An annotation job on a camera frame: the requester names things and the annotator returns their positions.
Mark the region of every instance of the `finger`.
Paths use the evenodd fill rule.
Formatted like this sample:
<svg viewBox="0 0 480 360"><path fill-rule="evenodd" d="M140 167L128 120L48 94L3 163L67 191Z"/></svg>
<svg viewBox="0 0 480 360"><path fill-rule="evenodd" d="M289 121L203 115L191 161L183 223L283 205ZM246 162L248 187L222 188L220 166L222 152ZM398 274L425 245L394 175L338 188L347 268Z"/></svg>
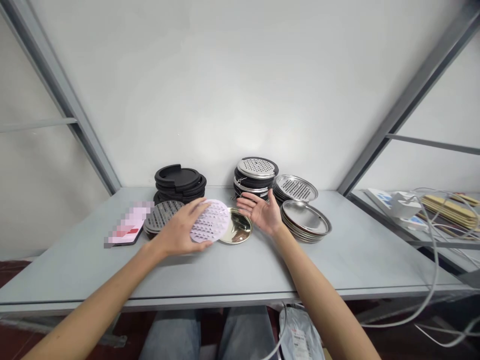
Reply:
<svg viewBox="0 0 480 360"><path fill-rule="evenodd" d="M211 202L206 202L203 204L198 205L193 212L189 215L188 220L193 224L194 222L197 221L199 216L205 211L206 208L208 208L212 203Z"/></svg>
<svg viewBox="0 0 480 360"><path fill-rule="evenodd" d="M277 199L275 199L275 195L274 195L274 190L273 189L269 189L268 190L268 199L270 200L270 205L274 205L274 206L279 206L277 204Z"/></svg>
<svg viewBox="0 0 480 360"><path fill-rule="evenodd" d="M239 197L237 200L236 200L236 203L240 203L240 204L245 204L251 208L254 208L257 203L256 202L253 202L252 200L249 200L249 199L245 199L245 198L242 198L242 197Z"/></svg>
<svg viewBox="0 0 480 360"><path fill-rule="evenodd" d="M236 207L239 208L239 209L245 209L247 210L249 213L251 213L254 209L251 208L250 206L248 205L245 205L244 203L241 203L241 202L237 202L236 203Z"/></svg>
<svg viewBox="0 0 480 360"><path fill-rule="evenodd" d="M211 241L204 241L204 242L200 242L200 243L192 243L192 252L193 253L200 253L202 252L203 250L205 250L206 248L209 248L213 245L214 243L211 242Z"/></svg>
<svg viewBox="0 0 480 360"><path fill-rule="evenodd" d="M256 203L261 203L262 201L265 201L259 198L257 195L253 195L252 193L249 193L249 192L242 192L241 196L243 196L244 198L249 198L250 200L253 200Z"/></svg>
<svg viewBox="0 0 480 360"><path fill-rule="evenodd" d="M248 212L247 210L240 209L240 210L238 210L238 212L240 214L242 214L243 216L246 216L249 219L250 219L250 216L252 216L252 214L250 212Z"/></svg>
<svg viewBox="0 0 480 360"><path fill-rule="evenodd" d="M182 210L182 212L186 214L190 214L197 207L198 204L204 202L205 200L207 200L206 197L199 197L198 199L193 200L187 205L182 206L180 210Z"/></svg>

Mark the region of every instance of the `pink perforated disc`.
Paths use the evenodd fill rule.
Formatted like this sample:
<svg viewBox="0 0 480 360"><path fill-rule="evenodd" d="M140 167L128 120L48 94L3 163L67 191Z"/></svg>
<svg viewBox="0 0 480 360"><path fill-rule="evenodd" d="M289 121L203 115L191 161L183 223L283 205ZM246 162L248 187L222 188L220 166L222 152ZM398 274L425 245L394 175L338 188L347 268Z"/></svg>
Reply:
<svg viewBox="0 0 480 360"><path fill-rule="evenodd" d="M198 217L190 231L191 239L197 243L217 241L229 226L227 205L218 200L205 200L204 203L210 203L210 206Z"/></svg>

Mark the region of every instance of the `gold metal lid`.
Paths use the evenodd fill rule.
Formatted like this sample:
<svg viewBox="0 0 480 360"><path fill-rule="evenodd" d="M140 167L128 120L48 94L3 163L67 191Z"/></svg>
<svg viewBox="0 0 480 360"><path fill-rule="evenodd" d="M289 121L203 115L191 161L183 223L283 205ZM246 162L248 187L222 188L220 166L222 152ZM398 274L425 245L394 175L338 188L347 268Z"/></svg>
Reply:
<svg viewBox="0 0 480 360"><path fill-rule="evenodd" d="M229 207L230 220L225 235L218 241L229 245L237 245L243 243L250 237L254 227L252 221L242 215L236 207Z"/></svg>

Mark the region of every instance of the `label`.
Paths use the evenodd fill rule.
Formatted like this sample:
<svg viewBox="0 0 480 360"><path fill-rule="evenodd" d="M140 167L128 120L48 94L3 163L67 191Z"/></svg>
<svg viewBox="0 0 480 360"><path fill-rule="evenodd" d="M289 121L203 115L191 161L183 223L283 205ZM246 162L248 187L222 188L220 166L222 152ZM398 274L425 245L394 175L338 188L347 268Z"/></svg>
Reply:
<svg viewBox="0 0 480 360"><path fill-rule="evenodd" d="M299 329L291 329L291 338L293 340L293 357L295 360L313 360L305 333Z"/></svg>

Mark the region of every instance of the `plastic bag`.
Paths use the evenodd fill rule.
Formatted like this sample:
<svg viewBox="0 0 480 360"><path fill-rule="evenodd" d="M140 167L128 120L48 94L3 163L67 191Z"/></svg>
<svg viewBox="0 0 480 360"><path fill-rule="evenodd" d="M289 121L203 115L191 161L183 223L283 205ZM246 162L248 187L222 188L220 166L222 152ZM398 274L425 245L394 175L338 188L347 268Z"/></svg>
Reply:
<svg viewBox="0 0 480 360"><path fill-rule="evenodd" d="M325 360L320 335L309 314L295 307L287 307L286 312L286 329L285 310L280 312L280 331L286 331L280 345L284 360Z"/></svg>

